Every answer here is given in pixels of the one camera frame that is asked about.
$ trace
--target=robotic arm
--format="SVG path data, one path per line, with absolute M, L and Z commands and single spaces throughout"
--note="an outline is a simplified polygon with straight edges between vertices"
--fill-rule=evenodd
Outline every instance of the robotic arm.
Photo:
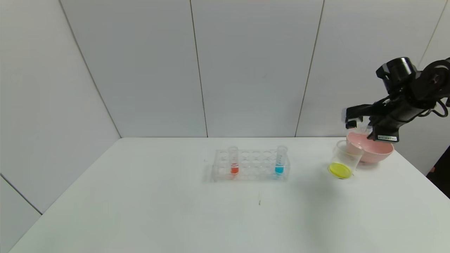
M 346 110 L 346 128 L 356 127 L 357 120 L 369 116 L 372 133 L 370 140 L 398 142 L 399 128 L 416 117 L 435 113 L 447 117 L 450 107 L 450 58 L 431 63 L 423 71 L 407 57 L 396 58 L 383 64 L 377 71 L 383 79 L 388 96 L 373 104 L 362 104 Z M 441 99 L 447 98 L 444 104 Z M 438 103 L 444 110 L 434 110 Z

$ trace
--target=test tube rack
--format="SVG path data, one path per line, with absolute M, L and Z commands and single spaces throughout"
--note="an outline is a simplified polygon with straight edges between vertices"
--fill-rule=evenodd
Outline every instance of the test tube rack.
M 212 168 L 214 181 L 285 181 L 290 162 L 286 155 L 284 166 L 276 164 L 277 150 L 238 150 L 238 173 L 231 173 L 227 150 L 217 150 Z

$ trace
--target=pink bowl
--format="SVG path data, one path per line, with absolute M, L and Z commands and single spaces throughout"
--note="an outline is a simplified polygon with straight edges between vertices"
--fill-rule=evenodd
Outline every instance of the pink bowl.
M 347 135 L 347 141 L 364 149 L 361 161 L 366 163 L 378 163 L 394 152 L 392 143 L 368 140 L 367 135 L 363 134 L 351 132 Z

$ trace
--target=red liquid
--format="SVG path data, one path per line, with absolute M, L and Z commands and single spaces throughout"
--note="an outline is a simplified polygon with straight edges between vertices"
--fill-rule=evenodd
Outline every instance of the red liquid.
M 239 166 L 237 163 L 231 164 L 231 174 L 238 174 L 239 173 Z

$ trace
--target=test tube with blue liquid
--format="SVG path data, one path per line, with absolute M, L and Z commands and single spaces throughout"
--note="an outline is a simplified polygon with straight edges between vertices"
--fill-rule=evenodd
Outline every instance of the test tube with blue liquid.
M 275 160 L 275 173 L 283 174 L 284 167 L 286 166 L 286 156 L 288 148 L 285 146 L 278 146 L 277 148 L 277 158 Z

